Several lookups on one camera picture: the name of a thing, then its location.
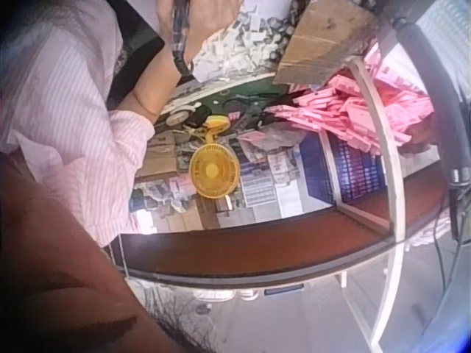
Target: pink striped sleeve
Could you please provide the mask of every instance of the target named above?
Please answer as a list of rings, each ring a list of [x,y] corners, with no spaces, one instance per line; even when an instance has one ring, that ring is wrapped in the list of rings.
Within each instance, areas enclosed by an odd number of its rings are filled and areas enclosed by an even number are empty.
[[[102,0],[68,3],[2,47],[0,150],[21,148],[36,181],[105,246],[130,225],[135,172],[154,128],[106,109],[121,46],[113,11]],[[90,18],[100,21],[84,25]]]

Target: person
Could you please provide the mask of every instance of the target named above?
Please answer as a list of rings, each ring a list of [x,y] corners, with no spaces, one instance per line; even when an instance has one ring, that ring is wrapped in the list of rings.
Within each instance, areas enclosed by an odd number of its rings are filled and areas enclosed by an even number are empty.
[[[105,0],[46,3],[3,33],[0,53],[2,351],[209,352],[157,325],[99,247],[130,224],[134,174],[180,79],[169,46],[108,112],[113,11]],[[156,4],[167,43],[172,6]],[[191,0],[188,62],[240,6]]]
[[[229,26],[242,0],[192,0],[185,60]],[[39,1],[1,50],[0,151],[21,151],[36,182],[101,246],[136,232],[128,211],[153,125],[181,76],[169,40],[173,0],[157,0],[163,49],[116,110],[106,99],[122,46],[105,0]]]
[[[1,352],[214,352],[179,327],[170,307],[151,317],[14,154],[0,155]]]

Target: cardboard box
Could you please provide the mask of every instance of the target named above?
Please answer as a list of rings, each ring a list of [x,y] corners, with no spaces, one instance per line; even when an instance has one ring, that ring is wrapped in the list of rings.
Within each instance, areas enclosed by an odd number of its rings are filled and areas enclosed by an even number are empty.
[[[152,212],[152,221],[159,233],[170,233],[169,223],[166,218],[161,218],[156,211]]]
[[[182,214],[182,218],[187,232],[204,229],[195,200],[190,201],[188,210]]]
[[[375,15],[353,1],[311,1],[278,66],[274,83],[323,86],[349,56],[364,50],[375,30]]]
[[[219,220],[217,217],[216,202],[212,199],[206,199],[201,195],[196,195],[196,207],[201,219],[203,229],[219,229]]]
[[[172,233],[186,232],[185,223],[183,222],[183,217],[180,213],[175,213],[166,217],[167,222],[169,223],[169,229]]]
[[[154,136],[148,143],[142,168],[135,182],[150,182],[178,175],[175,140],[171,131]]]

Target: blue plastic basket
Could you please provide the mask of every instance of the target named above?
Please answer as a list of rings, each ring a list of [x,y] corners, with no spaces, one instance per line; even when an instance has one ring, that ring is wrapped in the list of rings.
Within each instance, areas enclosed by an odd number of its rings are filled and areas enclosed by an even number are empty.
[[[328,133],[339,177],[341,198],[351,202],[386,187],[379,156],[372,156]]]
[[[332,185],[319,134],[310,132],[300,144],[308,195],[333,204]]]

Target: cable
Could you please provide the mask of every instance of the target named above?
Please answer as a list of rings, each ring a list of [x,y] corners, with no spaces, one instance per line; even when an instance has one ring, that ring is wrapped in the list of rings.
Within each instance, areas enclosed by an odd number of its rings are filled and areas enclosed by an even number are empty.
[[[445,304],[445,299],[447,298],[447,295],[449,294],[450,292],[450,287],[451,287],[451,283],[454,279],[454,276],[455,276],[455,273],[456,273],[456,269],[457,269],[457,264],[459,262],[459,258],[460,258],[460,255],[461,255],[461,248],[463,247],[463,234],[464,234],[464,228],[466,226],[466,223],[469,221],[470,219],[470,211],[466,211],[466,213],[464,214],[462,220],[461,220],[461,229],[460,229],[460,234],[459,234],[459,237],[458,237],[458,245],[456,246],[456,253],[455,253],[455,257],[453,258],[453,264],[451,265],[451,269],[450,269],[450,276],[448,277],[448,282],[447,282],[447,287],[445,289],[445,292],[443,293],[443,296],[441,297],[440,299],[440,303],[439,303],[439,306],[437,307],[437,310],[436,310],[436,314],[435,316],[428,322],[428,324],[425,326],[424,330],[422,331],[422,334],[420,335],[419,339],[421,337],[424,336],[424,334],[427,332],[428,330],[428,327],[430,327],[430,325],[435,321],[435,319],[439,316],[440,312],[442,311],[442,308],[443,308],[443,305]],[[414,352],[415,350],[415,346],[417,346],[418,344],[418,341],[417,343],[414,345],[414,349],[412,349],[412,352]]]
[[[445,204],[445,195],[443,195],[442,201],[440,202],[439,214],[437,215],[437,217],[435,219],[435,224],[433,225],[433,244],[435,244],[436,254],[439,258],[440,274],[442,275],[443,293],[445,293],[445,291],[446,291],[447,280],[445,279],[445,266],[443,265],[442,252],[440,251],[439,242],[436,238],[436,228],[438,227],[439,220],[440,220],[440,215],[442,214],[444,204]]]
[[[463,198],[465,198],[466,196],[468,196],[467,194],[471,191],[471,187],[469,187],[468,189],[466,189],[462,194],[461,196],[458,198],[458,202],[460,202]],[[464,205],[463,207],[463,210],[469,210],[471,207],[471,197],[470,197],[470,200]],[[468,240],[463,240],[462,243],[461,243],[461,246],[462,247],[467,247],[471,245],[471,239],[468,239]]]

